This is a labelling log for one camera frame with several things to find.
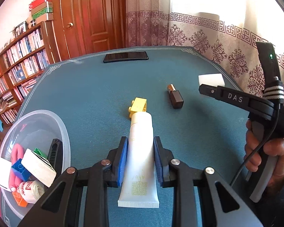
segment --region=human hand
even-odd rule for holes
[[[248,131],[246,132],[246,155],[244,156],[244,160],[259,145],[259,141],[251,131],[250,120],[247,121],[246,127]],[[267,185],[268,191],[273,194],[278,192],[284,184],[284,138],[276,138],[268,141],[264,144],[263,150],[269,156],[279,156],[276,168]],[[261,161],[261,156],[258,153],[255,153],[250,161],[246,163],[246,168],[252,172],[256,172]]]

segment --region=red box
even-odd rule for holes
[[[46,1],[51,2],[51,0],[33,0],[28,6],[28,10],[31,11],[33,8],[39,6],[41,3]]]

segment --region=silver rivet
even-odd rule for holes
[[[211,168],[211,167],[207,167],[205,169],[205,171],[206,171],[207,174],[214,174],[214,172],[215,172],[215,170],[213,168]]]
[[[180,161],[178,159],[172,159],[170,161],[173,165],[177,166],[178,164],[180,164]]]
[[[76,169],[74,167],[69,167],[69,168],[66,169],[66,172],[68,174],[73,174],[75,171],[76,171]]]
[[[110,163],[111,163],[111,162],[109,161],[109,159],[103,159],[103,160],[101,161],[101,164],[102,164],[103,166],[108,166]]]

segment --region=door knob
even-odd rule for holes
[[[73,27],[73,23],[72,22],[70,22],[70,23],[68,23],[67,25],[66,25],[66,28],[67,29],[70,29],[70,28],[72,28]]]

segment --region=bookshelf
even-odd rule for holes
[[[35,78],[59,61],[52,21],[26,30],[0,52],[0,120],[5,126],[13,124]]]

